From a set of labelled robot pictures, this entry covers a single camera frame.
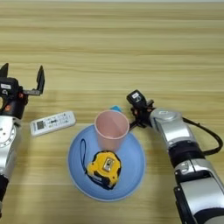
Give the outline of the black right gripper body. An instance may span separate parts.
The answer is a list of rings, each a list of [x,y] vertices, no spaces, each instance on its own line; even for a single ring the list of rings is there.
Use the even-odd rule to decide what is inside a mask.
[[[144,129],[147,126],[152,126],[150,116],[151,112],[155,109],[153,103],[153,100],[149,100],[142,107],[132,107],[130,109],[132,115],[135,117],[134,121],[138,122],[138,127]]]

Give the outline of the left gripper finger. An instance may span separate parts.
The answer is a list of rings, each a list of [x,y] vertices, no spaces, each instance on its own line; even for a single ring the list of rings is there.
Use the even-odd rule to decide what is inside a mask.
[[[9,64],[5,63],[1,68],[0,68],[0,77],[6,78],[8,75],[8,69],[9,69]]]
[[[37,90],[39,92],[43,92],[45,86],[45,72],[42,66],[38,70],[37,83],[38,83]]]

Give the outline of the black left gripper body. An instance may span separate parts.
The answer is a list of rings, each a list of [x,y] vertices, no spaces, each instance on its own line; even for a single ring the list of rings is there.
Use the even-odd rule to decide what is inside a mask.
[[[22,90],[17,94],[2,94],[3,105],[0,108],[0,116],[13,116],[17,119],[23,117],[29,95],[41,95],[39,90]]]

